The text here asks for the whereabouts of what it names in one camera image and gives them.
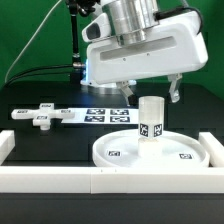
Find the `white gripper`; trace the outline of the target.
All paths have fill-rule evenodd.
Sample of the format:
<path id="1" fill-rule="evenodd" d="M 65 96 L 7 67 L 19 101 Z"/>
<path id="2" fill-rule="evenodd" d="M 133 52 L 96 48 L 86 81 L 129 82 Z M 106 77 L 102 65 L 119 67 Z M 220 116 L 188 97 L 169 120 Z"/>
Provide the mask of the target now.
<path id="1" fill-rule="evenodd" d="M 199 70 L 208 60 L 199 29 L 199 16 L 191 11 L 162 19 L 143 32 L 144 41 L 121 46 L 112 35 L 108 16 L 101 14 L 82 31 L 84 41 L 89 44 L 88 77 L 97 84 L 117 82 L 127 105 L 135 106 L 136 95 L 128 80 L 169 75 L 169 96 L 176 103 L 180 99 L 181 73 Z"/>

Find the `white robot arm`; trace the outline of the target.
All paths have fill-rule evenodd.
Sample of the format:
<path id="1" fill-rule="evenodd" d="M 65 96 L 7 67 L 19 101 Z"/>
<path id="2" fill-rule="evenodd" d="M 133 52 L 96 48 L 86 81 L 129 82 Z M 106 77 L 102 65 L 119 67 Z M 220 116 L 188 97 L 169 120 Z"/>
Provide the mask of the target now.
<path id="1" fill-rule="evenodd" d="M 81 83 L 118 89 L 135 105 L 130 87 L 138 79 L 166 76 L 176 102 L 182 75 L 208 60 L 202 24 L 200 11 L 186 5 L 161 11 L 157 0 L 101 0 L 101 13 L 82 31 L 89 46 Z"/>

